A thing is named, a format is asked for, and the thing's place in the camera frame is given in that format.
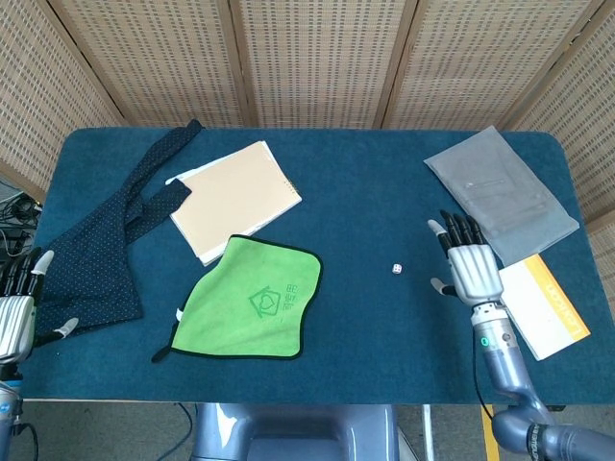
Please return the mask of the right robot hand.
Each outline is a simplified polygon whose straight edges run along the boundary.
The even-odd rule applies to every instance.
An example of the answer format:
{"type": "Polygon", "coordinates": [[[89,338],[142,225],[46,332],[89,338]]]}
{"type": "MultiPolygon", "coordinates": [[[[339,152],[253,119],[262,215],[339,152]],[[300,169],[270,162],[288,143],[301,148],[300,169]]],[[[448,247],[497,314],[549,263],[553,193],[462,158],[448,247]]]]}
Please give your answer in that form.
{"type": "Polygon", "coordinates": [[[430,284],[442,296],[453,296],[475,307],[499,303],[504,287],[498,264],[480,225],[470,215],[450,213],[441,209],[445,226],[430,219],[428,226],[448,260],[452,284],[431,278],[430,284]]]}

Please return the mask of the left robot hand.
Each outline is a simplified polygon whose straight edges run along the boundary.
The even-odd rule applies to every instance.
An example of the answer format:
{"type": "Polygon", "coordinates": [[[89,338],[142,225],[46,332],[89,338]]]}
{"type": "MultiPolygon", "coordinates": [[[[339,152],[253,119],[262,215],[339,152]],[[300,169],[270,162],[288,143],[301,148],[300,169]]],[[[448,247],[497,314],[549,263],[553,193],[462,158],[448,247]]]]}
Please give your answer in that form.
{"type": "Polygon", "coordinates": [[[44,334],[36,333],[37,308],[54,252],[36,247],[10,256],[1,264],[1,367],[25,361],[32,349],[69,336],[79,324],[76,317],[44,334]]]}

